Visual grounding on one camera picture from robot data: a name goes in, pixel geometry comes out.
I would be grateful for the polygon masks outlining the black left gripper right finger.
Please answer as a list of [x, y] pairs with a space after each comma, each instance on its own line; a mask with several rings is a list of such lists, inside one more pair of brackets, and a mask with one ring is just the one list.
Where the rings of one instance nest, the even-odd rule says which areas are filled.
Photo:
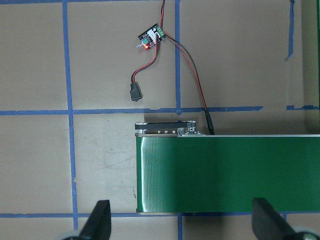
[[271, 204], [261, 197], [252, 200], [251, 227], [257, 240], [294, 240], [297, 234]]

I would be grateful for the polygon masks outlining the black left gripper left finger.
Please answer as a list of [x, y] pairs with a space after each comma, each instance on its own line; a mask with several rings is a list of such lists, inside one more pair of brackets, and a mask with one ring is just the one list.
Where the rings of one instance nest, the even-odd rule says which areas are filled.
[[109, 200], [99, 200], [82, 228], [80, 240], [109, 240], [112, 232]]

